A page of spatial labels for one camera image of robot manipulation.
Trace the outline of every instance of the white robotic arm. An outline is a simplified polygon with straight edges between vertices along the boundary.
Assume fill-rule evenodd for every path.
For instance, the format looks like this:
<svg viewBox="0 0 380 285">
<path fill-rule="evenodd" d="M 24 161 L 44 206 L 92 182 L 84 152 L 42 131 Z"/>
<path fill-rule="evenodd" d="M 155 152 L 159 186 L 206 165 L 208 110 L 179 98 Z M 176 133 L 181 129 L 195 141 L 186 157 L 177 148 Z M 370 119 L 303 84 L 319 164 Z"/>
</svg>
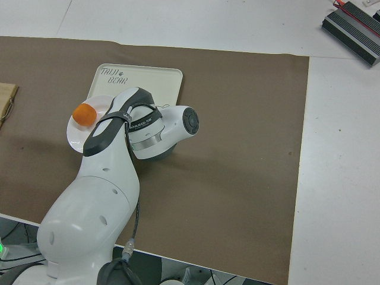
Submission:
<svg viewBox="0 0 380 285">
<path fill-rule="evenodd" d="M 39 227 L 38 246 L 47 265 L 29 267 L 14 284 L 97 284 L 139 196 L 126 138 L 138 159 L 159 159 L 199 126 L 190 107 L 158 109 L 151 94 L 137 87 L 116 96 L 102 120 L 84 144 L 77 177 Z"/>
</svg>

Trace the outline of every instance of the white table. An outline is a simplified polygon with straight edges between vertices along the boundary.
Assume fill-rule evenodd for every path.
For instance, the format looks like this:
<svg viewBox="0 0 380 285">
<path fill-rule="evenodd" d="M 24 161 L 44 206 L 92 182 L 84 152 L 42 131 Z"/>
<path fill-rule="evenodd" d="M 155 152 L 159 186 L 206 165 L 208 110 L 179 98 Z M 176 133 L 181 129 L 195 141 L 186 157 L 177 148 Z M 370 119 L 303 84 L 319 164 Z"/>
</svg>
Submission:
<svg viewBox="0 0 380 285">
<path fill-rule="evenodd" d="M 0 36 L 310 56 L 289 285 L 378 284 L 380 65 L 321 30 L 333 10 L 330 0 L 0 0 Z"/>
</svg>

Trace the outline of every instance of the red wire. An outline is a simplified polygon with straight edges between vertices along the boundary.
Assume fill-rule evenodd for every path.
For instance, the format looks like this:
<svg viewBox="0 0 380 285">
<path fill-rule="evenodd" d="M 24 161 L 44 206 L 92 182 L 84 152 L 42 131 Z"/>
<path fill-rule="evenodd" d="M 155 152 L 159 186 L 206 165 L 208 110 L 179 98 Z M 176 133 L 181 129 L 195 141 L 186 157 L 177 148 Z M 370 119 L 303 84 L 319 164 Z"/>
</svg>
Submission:
<svg viewBox="0 0 380 285">
<path fill-rule="evenodd" d="M 362 26 L 364 26 L 365 28 L 367 28 L 368 30 L 370 30 L 371 32 L 373 32 L 375 35 L 377 35 L 378 37 L 380 37 L 380 34 L 377 33 L 375 30 L 372 30 L 370 27 L 368 27 L 365 23 L 361 22 L 358 18 L 356 18 L 352 13 L 350 13 L 347 9 L 345 9 L 343 6 L 341 6 L 341 2 L 343 3 L 342 0 L 337 0 L 336 2 L 338 2 L 339 4 L 333 4 L 334 7 L 338 8 L 338 9 L 342 9 L 343 12 L 345 12 L 348 16 L 350 16 L 352 19 L 356 20 L 358 23 L 360 23 Z"/>
</svg>

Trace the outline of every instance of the orange fruit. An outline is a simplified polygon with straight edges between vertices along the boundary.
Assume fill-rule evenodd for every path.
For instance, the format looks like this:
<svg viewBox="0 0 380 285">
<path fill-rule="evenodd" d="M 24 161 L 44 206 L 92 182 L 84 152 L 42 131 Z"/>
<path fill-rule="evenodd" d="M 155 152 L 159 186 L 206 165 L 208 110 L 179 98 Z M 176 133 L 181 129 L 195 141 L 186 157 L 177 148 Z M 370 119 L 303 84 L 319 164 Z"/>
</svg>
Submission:
<svg viewBox="0 0 380 285">
<path fill-rule="evenodd" d="M 81 126 L 91 126 L 96 120 L 96 110 L 89 104 L 80 104 L 72 113 L 72 118 Z"/>
</svg>

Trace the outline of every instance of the brown mat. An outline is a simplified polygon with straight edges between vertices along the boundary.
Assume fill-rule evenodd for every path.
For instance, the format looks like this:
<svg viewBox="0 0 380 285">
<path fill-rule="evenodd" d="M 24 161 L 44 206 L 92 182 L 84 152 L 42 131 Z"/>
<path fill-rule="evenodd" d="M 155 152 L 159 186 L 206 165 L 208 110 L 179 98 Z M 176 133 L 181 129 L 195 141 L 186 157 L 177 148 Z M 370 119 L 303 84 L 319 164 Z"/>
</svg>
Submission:
<svg viewBox="0 0 380 285">
<path fill-rule="evenodd" d="M 287 283 L 309 58 L 12 37 L 0 48 L 0 81 L 20 86 L 0 130 L 1 213 L 40 223 L 75 178 L 67 122 L 100 64 L 178 68 L 178 104 L 200 131 L 138 163 L 137 248 Z"/>
</svg>

